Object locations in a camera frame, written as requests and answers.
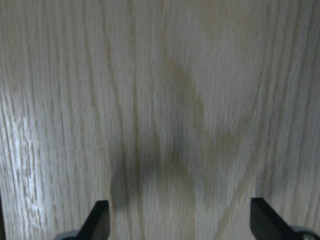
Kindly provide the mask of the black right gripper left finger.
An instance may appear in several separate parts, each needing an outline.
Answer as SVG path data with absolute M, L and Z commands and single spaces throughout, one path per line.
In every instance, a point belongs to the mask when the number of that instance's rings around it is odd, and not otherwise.
M 110 209 L 108 200 L 98 200 L 79 233 L 78 240 L 107 240 L 111 232 Z

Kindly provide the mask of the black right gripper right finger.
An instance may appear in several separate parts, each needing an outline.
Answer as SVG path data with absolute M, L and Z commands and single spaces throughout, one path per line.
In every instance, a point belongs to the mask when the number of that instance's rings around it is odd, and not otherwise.
M 312 229 L 288 225 L 262 197 L 250 200 L 250 231 L 256 240 L 318 240 Z

